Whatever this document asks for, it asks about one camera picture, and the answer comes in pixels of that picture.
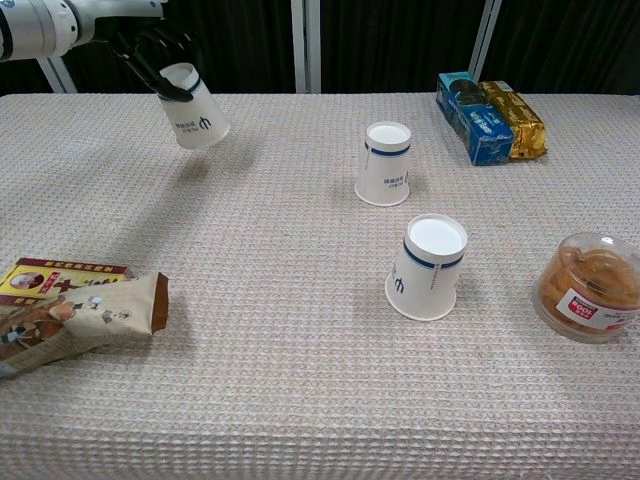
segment clear plastic container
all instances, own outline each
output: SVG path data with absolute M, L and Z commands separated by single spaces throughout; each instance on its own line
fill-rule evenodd
M 640 252 L 608 235 L 571 235 L 538 280 L 533 301 L 561 335 L 608 342 L 640 313 Z

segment textured tablecloth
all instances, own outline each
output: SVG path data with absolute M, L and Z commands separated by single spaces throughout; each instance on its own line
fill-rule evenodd
M 2 478 L 640 477 L 640 327 L 543 323 L 532 284 L 584 230 L 640 246 L 638 97 L 527 95 L 546 159 L 473 167 L 434 94 L 220 95 L 182 150 L 151 95 L 0 99 L 0 266 L 170 278 L 166 330 L 0 381 Z M 354 194 L 367 125 L 413 131 L 411 195 Z M 458 302 L 384 295 L 406 224 L 469 234 Z

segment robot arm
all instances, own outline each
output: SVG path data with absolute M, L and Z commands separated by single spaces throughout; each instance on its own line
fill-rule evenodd
M 189 101 L 189 92 L 174 87 L 138 53 L 144 38 L 201 59 L 194 37 L 163 23 L 167 1 L 0 0 L 0 61 L 57 57 L 78 45 L 107 42 L 151 89 Z

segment upside-down paper cup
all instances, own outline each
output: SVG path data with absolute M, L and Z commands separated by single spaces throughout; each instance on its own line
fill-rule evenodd
M 397 122 L 374 123 L 364 147 L 356 195 L 379 207 L 402 203 L 409 196 L 411 130 Z
M 176 63 L 160 70 L 160 75 L 193 95 L 189 102 L 159 97 L 180 146 L 189 149 L 210 147 L 227 135 L 231 124 L 193 65 Z
M 385 282 L 389 303 L 413 320 L 437 320 L 456 303 L 465 229 L 446 215 L 419 215 L 407 227 L 400 253 Z

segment snack package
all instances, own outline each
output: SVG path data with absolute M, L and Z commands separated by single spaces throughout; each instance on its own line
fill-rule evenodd
M 509 158 L 538 158 L 547 153 L 544 122 L 506 82 L 480 82 L 478 85 L 513 131 Z
M 127 267 L 21 258 L 0 282 L 0 318 L 67 291 L 134 278 Z
M 165 327 L 168 280 L 161 273 L 69 290 L 0 319 L 0 377 L 144 338 Z
M 509 160 L 513 132 L 468 72 L 438 75 L 436 101 L 464 142 L 473 165 Z

